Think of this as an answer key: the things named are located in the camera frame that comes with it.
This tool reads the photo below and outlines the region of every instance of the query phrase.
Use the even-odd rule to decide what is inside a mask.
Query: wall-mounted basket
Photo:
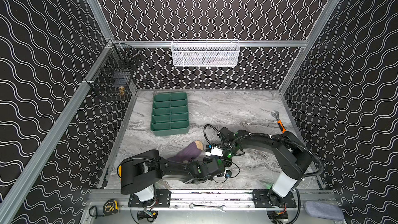
[[[142,50],[125,43],[114,44],[118,56],[118,65],[121,69],[131,68],[140,60]]]
[[[103,101],[129,101],[131,79],[131,70],[121,69],[118,55],[110,52],[90,82],[90,87]]]
[[[238,40],[172,40],[174,66],[235,67],[240,46]]]

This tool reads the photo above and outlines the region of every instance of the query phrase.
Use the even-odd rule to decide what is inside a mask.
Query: metal mounting plate
[[[171,191],[166,189],[157,189],[156,197],[158,199],[158,203],[154,205],[156,208],[168,208],[170,207],[170,196]],[[143,203],[138,200],[138,197],[135,194],[130,196],[129,207],[135,208],[143,208]]]
[[[255,208],[273,208],[271,204],[268,203],[267,197],[268,189],[264,190],[253,190],[253,202]],[[297,207],[295,198],[292,192],[289,192],[284,198],[286,207],[295,208]]]

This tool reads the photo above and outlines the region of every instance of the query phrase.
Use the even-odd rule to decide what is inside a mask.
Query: yellow tape measure
[[[110,199],[103,205],[103,214],[105,216],[119,213],[119,207],[117,206],[117,201]]]

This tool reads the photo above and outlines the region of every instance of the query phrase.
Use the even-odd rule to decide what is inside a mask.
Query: green tray
[[[155,136],[184,134],[189,131],[187,93],[159,93],[153,97],[151,131]]]

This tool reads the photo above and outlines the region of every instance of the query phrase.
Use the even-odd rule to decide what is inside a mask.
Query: marble surface
[[[279,111],[279,117],[288,131],[294,132],[286,110],[276,91],[187,91],[189,108],[189,133],[156,137],[150,130],[153,95],[161,91],[139,91],[137,102],[130,118],[119,153],[114,162],[116,168],[120,162],[130,156],[151,149],[159,150],[160,156],[172,157],[189,143],[203,137],[203,126],[211,124],[217,129],[227,127],[231,131],[245,129],[250,132],[280,134],[276,120],[271,116],[273,110]],[[216,140],[215,132],[208,128],[207,136]],[[160,180],[157,188],[166,189],[267,189],[277,179],[281,168],[274,155],[252,149],[245,149],[245,155],[234,157],[241,169],[238,177],[228,179],[223,184],[212,181],[192,185],[174,180]],[[205,153],[197,158],[201,161]],[[231,167],[233,175],[238,169]],[[119,189],[120,178],[112,170],[108,180],[108,189]],[[315,177],[306,178],[299,189],[319,189]]]

